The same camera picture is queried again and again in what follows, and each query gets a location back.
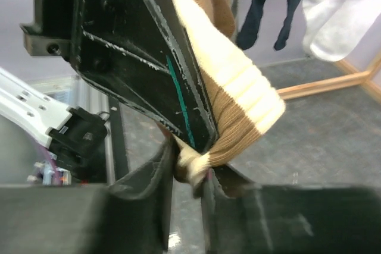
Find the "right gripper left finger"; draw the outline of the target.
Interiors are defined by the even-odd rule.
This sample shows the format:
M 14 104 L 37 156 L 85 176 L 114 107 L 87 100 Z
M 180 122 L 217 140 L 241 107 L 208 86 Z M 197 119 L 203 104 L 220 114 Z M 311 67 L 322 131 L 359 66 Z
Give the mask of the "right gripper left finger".
M 174 141 L 111 186 L 1 186 L 2 253 L 163 253 Z

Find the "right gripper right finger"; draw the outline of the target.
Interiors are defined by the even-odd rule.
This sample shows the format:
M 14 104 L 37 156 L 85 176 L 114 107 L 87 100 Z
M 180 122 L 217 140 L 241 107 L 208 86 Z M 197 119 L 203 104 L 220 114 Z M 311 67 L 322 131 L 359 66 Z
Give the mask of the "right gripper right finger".
M 202 184 L 207 253 L 379 253 L 380 189 L 259 184 L 230 166 Z

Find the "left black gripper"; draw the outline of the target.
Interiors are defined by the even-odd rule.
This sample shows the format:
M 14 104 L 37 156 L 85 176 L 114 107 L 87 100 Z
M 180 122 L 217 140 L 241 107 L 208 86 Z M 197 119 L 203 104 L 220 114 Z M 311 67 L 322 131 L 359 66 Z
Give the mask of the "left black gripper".
M 171 0 L 34 0 L 30 55 L 58 55 L 98 90 L 203 153 L 217 128 Z

